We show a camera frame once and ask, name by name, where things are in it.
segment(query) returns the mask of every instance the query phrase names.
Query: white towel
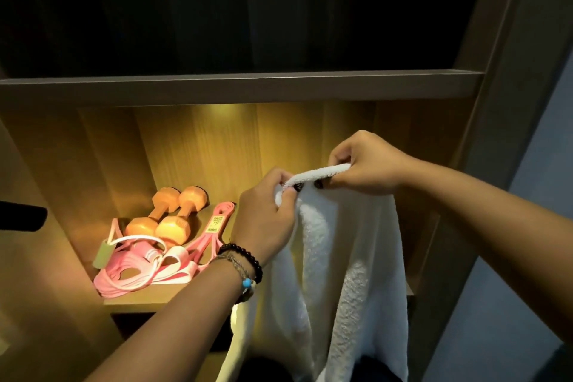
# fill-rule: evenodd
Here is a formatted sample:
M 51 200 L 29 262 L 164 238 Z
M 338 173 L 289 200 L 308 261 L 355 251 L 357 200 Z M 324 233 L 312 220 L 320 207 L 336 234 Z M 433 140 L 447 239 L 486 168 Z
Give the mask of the white towel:
M 362 355 L 406 381 L 406 276 L 394 198 L 312 184 L 348 168 L 315 169 L 284 185 L 310 182 L 298 195 L 289 244 L 265 267 L 253 298 L 233 308 L 218 382 L 234 380 L 250 356 L 278 361 L 295 380 L 347 382 Z

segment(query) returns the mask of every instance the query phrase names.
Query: dumbbell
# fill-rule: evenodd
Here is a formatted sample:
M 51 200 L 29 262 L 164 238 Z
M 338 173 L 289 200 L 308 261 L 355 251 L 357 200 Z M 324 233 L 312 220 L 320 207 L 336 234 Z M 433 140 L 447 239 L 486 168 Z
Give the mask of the dumbbell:
M 155 236 L 166 241 L 168 245 L 182 245 L 189 239 L 191 234 L 191 227 L 187 220 L 189 215 L 192 212 L 201 210 L 208 201 L 207 192 L 200 187 L 190 186 L 186 188 L 179 195 L 181 210 L 177 213 L 177 216 L 164 218 L 159 226 L 155 228 Z
M 154 236 L 155 228 L 161 217 L 166 213 L 173 213 L 179 208 L 179 191 L 172 187 L 162 187 L 151 199 L 154 209 L 146 218 L 134 218 L 125 227 L 126 236 L 143 234 Z

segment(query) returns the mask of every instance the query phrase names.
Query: hand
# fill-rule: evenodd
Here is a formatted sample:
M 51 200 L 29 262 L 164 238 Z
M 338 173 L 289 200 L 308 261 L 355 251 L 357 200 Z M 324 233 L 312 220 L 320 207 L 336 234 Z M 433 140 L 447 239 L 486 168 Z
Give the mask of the hand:
M 288 188 L 283 192 L 281 207 L 275 204 L 277 184 L 286 182 L 291 176 L 282 169 L 273 168 L 239 199 L 231 241 L 250 251 L 261 266 L 284 248 L 295 226 L 297 191 Z
M 374 133 L 360 130 L 332 150 L 328 165 L 350 162 L 350 169 L 323 180 L 325 188 L 347 187 L 370 195 L 394 193 L 417 162 Z

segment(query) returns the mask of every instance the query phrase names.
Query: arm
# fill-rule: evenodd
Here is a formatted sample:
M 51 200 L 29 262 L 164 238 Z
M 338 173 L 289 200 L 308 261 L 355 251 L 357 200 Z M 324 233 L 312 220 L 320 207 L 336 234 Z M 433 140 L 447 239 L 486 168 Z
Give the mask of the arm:
M 573 341 L 573 221 L 476 178 L 420 161 L 369 132 L 334 148 L 329 164 L 350 161 L 328 187 L 372 194 L 408 187 L 470 228 L 479 254 L 563 340 Z
M 241 195 L 231 240 L 250 251 L 262 266 L 286 245 L 295 224 L 296 191 L 284 191 L 280 208 L 274 198 L 276 185 L 290 176 L 273 169 Z M 254 277 L 248 261 L 234 255 Z M 213 262 L 86 381 L 193 380 L 241 291 L 241 277 L 233 264 Z

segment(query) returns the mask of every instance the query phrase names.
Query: forearm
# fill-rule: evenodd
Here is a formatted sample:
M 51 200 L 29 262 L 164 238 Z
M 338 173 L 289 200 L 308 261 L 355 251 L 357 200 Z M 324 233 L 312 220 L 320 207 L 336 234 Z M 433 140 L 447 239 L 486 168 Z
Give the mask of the forearm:
M 480 255 L 558 335 L 573 340 L 573 221 L 427 162 L 413 162 L 405 184 L 469 226 Z
M 87 381 L 193 380 L 240 294 L 241 278 L 233 264 L 213 262 Z

